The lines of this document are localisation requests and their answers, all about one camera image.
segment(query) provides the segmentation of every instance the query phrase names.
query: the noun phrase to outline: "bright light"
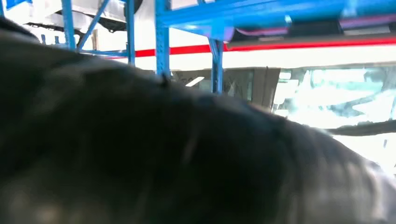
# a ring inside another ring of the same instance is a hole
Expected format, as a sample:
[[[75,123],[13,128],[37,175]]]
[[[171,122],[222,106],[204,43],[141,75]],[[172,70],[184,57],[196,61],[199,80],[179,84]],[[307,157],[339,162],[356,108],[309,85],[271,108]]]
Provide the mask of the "bright light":
[[[202,81],[205,77],[197,77],[196,79],[192,80],[191,82],[189,82],[186,86],[191,87],[197,83],[199,83],[200,81]]]

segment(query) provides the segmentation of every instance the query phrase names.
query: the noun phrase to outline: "blue steel beam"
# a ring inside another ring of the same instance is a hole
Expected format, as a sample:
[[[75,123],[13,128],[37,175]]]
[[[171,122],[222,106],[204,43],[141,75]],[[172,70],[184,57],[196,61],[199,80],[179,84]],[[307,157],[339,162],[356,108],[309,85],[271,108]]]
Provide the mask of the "blue steel beam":
[[[92,55],[103,55],[103,56],[114,56],[114,57],[127,57],[125,51],[100,51],[100,50],[82,50],[81,53],[92,54]]]
[[[205,0],[198,0],[198,4],[205,4]],[[223,47],[221,41],[208,38],[212,52],[212,75],[211,90],[213,93],[221,94],[223,91]]]
[[[70,50],[76,49],[76,40],[74,39],[73,13],[71,10],[71,0],[62,0],[62,15],[64,22],[64,36],[66,45]]]
[[[223,91],[223,48],[222,41],[215,41],[218,57],[212,57],[211,86],[212,93],[221,94]]]
[[[393,14],[395,0],[219,0],[160,15],[163,25],[217,40],[229,40],[234,27],[284,27],[293,21]],[[216,33],[216,26],[224,27]]]
[[[170,11],[171,0],[155,0],[156,13],[156,59],[157,75],[162,74],[170,77],[169,67],[169,27],[163,24],[161,16]]]
[[[126,18],[127,18],[127,57],[128,63],[135,65],[135,32],[134,32],[134,12],[135,0],[127,0],[126,2]]]
[[[78,50],[81,50],[84,47],[85,42],[88,40],[88,37],[92,34],[93,29],[95,28],[96,24],[98,23],[101,15],[103,14],[107,4],[110,0],[103,0],[102,5],[98,9],[98,12],[94,16],[91,24],[88,27],[88,31],[84,34],[83,38],[81,38],[80,45],[78,46]]]
[[[3,0],[0,0],[0,17],[4,17],[4,5],[3,5]]]
[[[198,4],[205,4],[205,3],[206,3],[205,0],[198,0]],[[216,42],[214,39],[211,39],[211,38],[208,38],[208,40],[209,40],[209,47],[211,49],[212,56],[217,59],[218,58],[217,49],[215,48]]]

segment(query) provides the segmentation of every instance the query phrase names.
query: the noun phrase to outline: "blue shelving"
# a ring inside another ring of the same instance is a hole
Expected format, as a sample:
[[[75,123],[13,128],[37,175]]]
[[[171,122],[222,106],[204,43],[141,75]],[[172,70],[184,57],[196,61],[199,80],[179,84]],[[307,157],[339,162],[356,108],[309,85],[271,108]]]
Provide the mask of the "blue shelving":
[[[7,0],[8,4],[19,4],[34,0]],[[127,39],[125,50],[85,51],[87,38],[97,24],[109,0],[104,0],[92,20],[82,44],[76,46],[71,11],[71,0],[62,0],[66,46],[81,53],[126,56],[134,64],[134,0],[120,0],[126,4]],[[176,28],[209,38],[213,55],[212,91],[222,91],[223,41],[233,36],[235,28],[286,27],[290,21],[314,21],[320,19],[359,18],[363,16],[396,13],[396,0],[217,0],[199,5],[171,10],[171,0],[155,1],[157,74],[170,76],[169,28]],[[4,15],[0,5],[0,16]]]
[[[396,12],[396,0],[220,0],[158,15],[163,26],[227,41],[234,27],[285,27],[298,21]]]
[[[2,0],[0,0],[0,16],[4,16],[4,9],[8,10],[12,7],[17,6],[23,2],[32,3],[34,0],[7,0],[7,5],[4,7]],[[75,50],[81,53],[104,55],[104,56],[120,56],[127,57],[130,64],[135,62],[135,49],[134,49],[134,0],[120,0],[126,4],[126,22],[127,22],[127,42],[126,50],[117,51],[98,51],[98,50],[82,50],[88,37],[92,34],[96,24],[99,21],[103,11],[105,10],[109,0],[104,0],[100,6],[97,14],[94,16],[87,33],[83,36],[82,42],[79,46],[76,46],[74,38],[74,26],[72,16],[72,3],[71,0],[62,0],[62,15],[64,19],[64,34],[66,43],[60,45],[60,47],[66,47],[70,50]]]
[[[286,27],[293,21],[358,18],[396,12],[396,0],[218,0],[169,10],[169,0],[156,0],[157,73],[169,72],[169,28],[207,36],[213,53],[212,89],[221,92],[222,41],[232,38],[235,28]]]

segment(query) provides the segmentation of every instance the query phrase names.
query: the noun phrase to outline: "red stripe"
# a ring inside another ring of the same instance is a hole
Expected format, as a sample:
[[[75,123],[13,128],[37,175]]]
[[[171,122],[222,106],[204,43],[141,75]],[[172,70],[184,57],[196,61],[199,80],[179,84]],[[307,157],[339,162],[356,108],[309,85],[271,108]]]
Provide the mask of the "red stripe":
[[[270,50],[270,49],[298,49],[298,48],[327,48],[327,47],[348,47],[348,46],[372,46],[372,45],[388,45],[396,44],[396,38],[382,38],[382,39],[371,39],[371,40],[345,40],[345,41],[333,41],[333,42],[307,42],[307,43],[276,43],[276,44],[264,44],[264,45],[251,45],[251,46],[238,46],[228,48],[224,45],[224,51],[254,51],[254,50]],[[198,54],[198,53],[210,53],[209,45],[195,45],[195,46],[183,46],[183,47],[172,47],[170,48],[171,55],[184,55],[184,54]],[[155,49],[149,50],[137,50],[136,57],[150,57],[155,56]]]

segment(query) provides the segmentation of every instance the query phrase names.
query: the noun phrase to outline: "window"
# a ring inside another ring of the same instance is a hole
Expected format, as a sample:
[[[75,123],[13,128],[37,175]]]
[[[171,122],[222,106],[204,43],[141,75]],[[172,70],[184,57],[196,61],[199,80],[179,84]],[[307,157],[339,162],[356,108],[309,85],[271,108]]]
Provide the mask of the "window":
[[[349,66],[282,70],[273,112],[318,128],[395,119],[396,66]],[[396,165],[396,133],[334,136],[386,168]]]

